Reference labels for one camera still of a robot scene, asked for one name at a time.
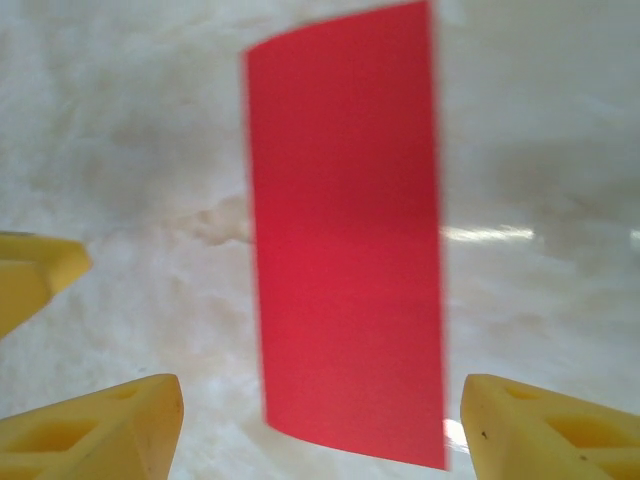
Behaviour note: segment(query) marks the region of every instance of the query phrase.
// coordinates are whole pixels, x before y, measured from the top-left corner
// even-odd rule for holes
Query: red paper
[[[431,14],[303,28],[248,53],[267,422],[445,467]]]

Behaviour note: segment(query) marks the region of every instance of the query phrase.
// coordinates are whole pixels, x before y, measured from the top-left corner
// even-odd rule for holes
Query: marble floor
[[[471,372],[640,413],[640,4],[441,0],[452,473],[262,424],[238,53],[384,4],[0,2],[1,228],[95,260],[0,342],[0,417],[169,371],[172,479],[373,480],[474,478]]]

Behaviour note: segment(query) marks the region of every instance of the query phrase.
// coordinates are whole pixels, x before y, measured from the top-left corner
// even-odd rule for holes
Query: hole in yellow block
[[[116,392],[110,393],[109,398],[113,398],[115,400],[127,400],[133,397],[136,393],[138,393],[138,389],[135,387],[125,387],[121,388]]]
[[[578,448],[633,447],[634,441],[623,432],[590,417],[558,417],[547,420],[556,432]]]
[[[28,467],[0,467],[0,480],[33,480],[42,470]]]
[[[13,453],[66,452],[95,428],[95,421],[48,422],[13,442]]]
[[[598,465],[614,480],[638,480],[640,478],[640,459],[635,463],[615,463]]]
[[[507,387],[505,388],[507,393],[511,395],[513,398],[517,398],[518,400],[535,400],[540,398],[535,393],[526,392],[524,390],[520,390],[519,388]]]

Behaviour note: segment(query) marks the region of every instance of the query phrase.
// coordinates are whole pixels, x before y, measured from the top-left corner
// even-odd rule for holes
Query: yellow plastic piece
[[[640,479],[640,417],[492,375],[462,406],[478,480]]]
[[[0,338],[90,268],[81,243],[0,232]]]
[[[0,421],[0,480],[166,480],[183,417],[154,375]]]

